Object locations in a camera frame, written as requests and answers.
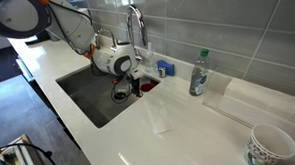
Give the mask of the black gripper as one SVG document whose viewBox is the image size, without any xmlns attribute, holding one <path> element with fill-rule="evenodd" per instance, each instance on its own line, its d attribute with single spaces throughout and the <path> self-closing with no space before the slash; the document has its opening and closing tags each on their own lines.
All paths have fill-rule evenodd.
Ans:
<svg viewBox="0 0 295 165">
<path fill-rule="evenodd" d="M 142 76 L 143 76 L 143 73 L 139 69 L 130 69 L 126 72 L 126 79 L 132 85 L 132 92 L 138 98 L 141 98 L 143 96 L 143 93 L 140 90 L 140 82 L 139 82 L 139 79 Z"/>
</svg>

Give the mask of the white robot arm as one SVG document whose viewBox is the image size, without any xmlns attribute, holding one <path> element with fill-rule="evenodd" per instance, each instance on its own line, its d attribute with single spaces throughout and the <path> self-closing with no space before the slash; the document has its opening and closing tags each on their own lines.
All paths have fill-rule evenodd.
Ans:
<svg viewBox="0 0 295 165">
<path fill-rule="evenodd" d="M 132 93 L 140 94 L 139 62 L 134 47 L 129 42 L 115 41 L 109 51 L 103 51 L 91 16 L 74 9 L 66 0 L 0 0 L 1 37 L 26 39 L 42 31 L 65 41 L 101 72 L 126 77 Z"/>
</svg>

